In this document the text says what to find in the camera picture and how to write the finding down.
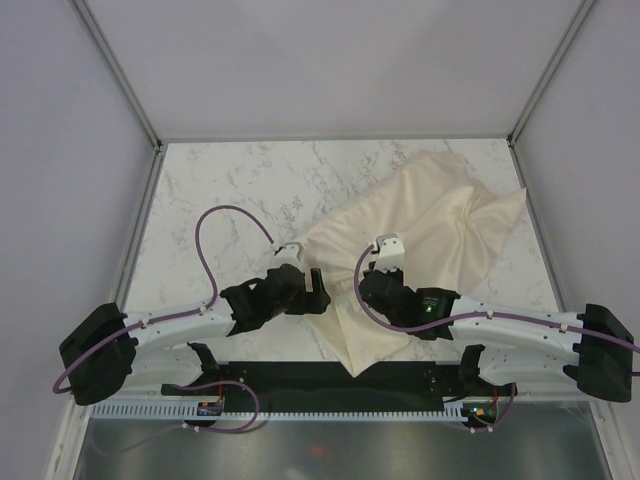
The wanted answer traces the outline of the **cream satin pillowcase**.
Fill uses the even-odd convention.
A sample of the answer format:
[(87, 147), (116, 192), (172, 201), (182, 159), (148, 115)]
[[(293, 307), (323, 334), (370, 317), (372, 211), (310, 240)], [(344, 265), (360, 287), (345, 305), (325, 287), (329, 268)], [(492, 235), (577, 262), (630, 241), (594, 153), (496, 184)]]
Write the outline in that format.
[(296, 236), (302, 262), (321, 270), (331, 297), (313, 330), (353, 377), (405, 348), (408, 335), (376, 325), (356, 300), (353, 276), (365, 246), (395, 234), (409, 287), (468, 294), (493, 267), (525, 202), (523, 189), (494, 195), (450, 153), (419, 152)]

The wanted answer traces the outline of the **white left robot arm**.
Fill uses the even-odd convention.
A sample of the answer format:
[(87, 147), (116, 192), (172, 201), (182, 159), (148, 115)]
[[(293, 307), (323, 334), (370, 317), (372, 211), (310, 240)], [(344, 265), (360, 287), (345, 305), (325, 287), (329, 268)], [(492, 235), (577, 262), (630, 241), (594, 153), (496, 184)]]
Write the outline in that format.
[(143, 371), (143, 361), (174, 346), (200, 339), (224, 338), (259, 330), (281, 315), (321, 315), (331, 303), (321, 270), (307, 276), (283, 264), (219, 293), (213, 304), (184, 312), (122, 312), (103, 304), (60, 344), (65, 367), (54, 382), (56, 394), (69, 392), (75, 403), (88, 406), (106, 400)]

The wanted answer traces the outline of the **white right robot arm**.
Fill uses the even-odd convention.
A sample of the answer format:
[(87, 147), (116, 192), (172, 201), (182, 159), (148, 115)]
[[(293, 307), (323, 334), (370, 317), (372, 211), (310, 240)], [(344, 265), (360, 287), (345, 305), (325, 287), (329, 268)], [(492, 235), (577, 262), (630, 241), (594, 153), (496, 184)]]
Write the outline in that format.
[(456, 373), (466, 393), (480, 394), (491, 385), (574, 382), (593, 398), (631, 401), (639, 348), (608, 308), (517, 311), (442, 288), (412, 290), (402, 280), (402, 271), (356, 274), (356, 299), (385, 329), (425, 341), (463, 343)]

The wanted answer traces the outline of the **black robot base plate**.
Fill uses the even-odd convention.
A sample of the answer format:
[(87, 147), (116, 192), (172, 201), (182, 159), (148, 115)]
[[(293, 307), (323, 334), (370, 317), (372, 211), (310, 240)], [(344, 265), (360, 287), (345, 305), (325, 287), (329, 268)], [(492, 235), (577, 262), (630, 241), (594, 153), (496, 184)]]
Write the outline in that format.
[(205, 384), (238, 381), (257, 395), (261, 407), (277, 410), (365, 411), (441, 410), (444, 399), (507, 398), (509, 385), (493, 386), (477, 377), (463, 376), (457, 365), (430, 361), (378, 362), (353, 377), (339, 362), (230, 362), (209, 368), (191, 383), (198, 390), (164, 384), (164, 396), (213, 396), (239, 410), (254, 411), (251, 396), (237, 386)]

